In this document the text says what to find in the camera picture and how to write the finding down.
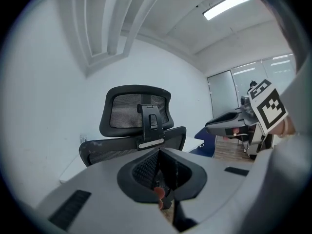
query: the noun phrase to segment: wall outlet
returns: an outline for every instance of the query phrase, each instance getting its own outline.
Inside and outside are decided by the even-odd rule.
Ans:
[[[87,138],[86,134],[80,134],[79,138],[80,138],[80,144],[88,141],[88,138]]]

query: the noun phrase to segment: mesh headrest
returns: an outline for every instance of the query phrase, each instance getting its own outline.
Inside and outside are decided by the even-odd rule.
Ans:
[[[163,129],[174,126],[169,113],[171,94],[161,88],[145,85],[125,85],[112,88],[106,95],[99,131],[107,137],[126,137],[142,134],[142,116],[137,112],[138,104],[158,107]],[[151,118],[151,125],[157,125]]]

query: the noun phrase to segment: black slot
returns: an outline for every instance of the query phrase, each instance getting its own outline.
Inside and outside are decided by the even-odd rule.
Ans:
[[[247,174],[249,173],[248,170],[244,170],[244,169],[240,169],[240,168],[236,168],[236,167],[232,167],[229,166],[227,168],[224,169],[226,172],[232,173],[232,174],[237,174],[237,175],[242,175],[242,176],[247,176]]]
[[[50,216],[49,221],[59,228],[67,231],[71,226],[81,208],[84,206],[90,192],[82,190],[75,191],[62,205],[57,209],[56,212]]]

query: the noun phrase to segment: black mesh chair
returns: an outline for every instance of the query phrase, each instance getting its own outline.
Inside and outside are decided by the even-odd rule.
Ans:
[[[186,128],[172,128],[170,99],[168,91],[151,86],[111,89],[106,95],[99,130],[103,136],[121,138],[82,143],[79,154],[83,163],[90,166],[154,146],[182,151]]]

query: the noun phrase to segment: glass door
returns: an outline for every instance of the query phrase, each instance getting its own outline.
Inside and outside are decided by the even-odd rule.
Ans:
[[[255,81],[257,84],[262,82],[267,75],[261,61],[252,62],[240,67],[232,68],[235,88],[238,98],[248,95],[250,83]]]
[[[293,55],[284,55],[262,61],[269,80],[282,94],[295,77],[295,62]]]
[[[230,71],[207,78],[209,83],[213,117],[238,107],[237,94]]]

